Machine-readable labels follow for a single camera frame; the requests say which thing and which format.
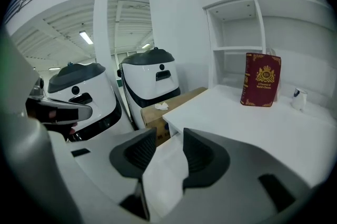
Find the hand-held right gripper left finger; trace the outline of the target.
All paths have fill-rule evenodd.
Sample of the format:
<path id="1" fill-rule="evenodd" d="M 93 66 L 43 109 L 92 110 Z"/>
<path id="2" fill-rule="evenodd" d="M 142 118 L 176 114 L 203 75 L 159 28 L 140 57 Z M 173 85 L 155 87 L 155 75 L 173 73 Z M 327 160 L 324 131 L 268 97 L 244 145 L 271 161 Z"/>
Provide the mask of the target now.
<path id="1" fill-rule="evenodd" d="M 83 220 L 149 220 L 143 174 L 156 151 L 155 129 L 65 142 L 50 132 L 52 150 Z"/>

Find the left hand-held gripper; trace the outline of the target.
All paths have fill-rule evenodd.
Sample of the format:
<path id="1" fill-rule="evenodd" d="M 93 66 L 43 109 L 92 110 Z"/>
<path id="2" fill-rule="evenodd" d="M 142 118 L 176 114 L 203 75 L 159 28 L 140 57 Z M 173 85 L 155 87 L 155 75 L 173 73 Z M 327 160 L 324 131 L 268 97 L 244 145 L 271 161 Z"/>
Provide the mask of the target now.
<path id="1" fill-rule="evenodd" d="M 26 104 L 41 111 L 57 111 L 54 118 L 48 116 L 39 118 L 39 121 L 45 124 L 72 125 L 89 119 L 93 113 L 92 108 L 88 105 L 44 99 L 44 97 L 44 80 L 40 76 L 34 84 Z"/>

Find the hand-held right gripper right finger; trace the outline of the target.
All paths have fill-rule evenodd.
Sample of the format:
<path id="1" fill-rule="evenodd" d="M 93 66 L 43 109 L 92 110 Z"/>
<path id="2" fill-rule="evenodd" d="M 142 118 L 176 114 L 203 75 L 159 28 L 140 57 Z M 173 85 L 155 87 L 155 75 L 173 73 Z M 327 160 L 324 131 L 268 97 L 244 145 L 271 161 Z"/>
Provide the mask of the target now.
<path id="1" fill-rule="evenodd" d="M 312 193 L 295 171 L 265 150 L 186 128 L 184 223 L 284 223 Z"/>

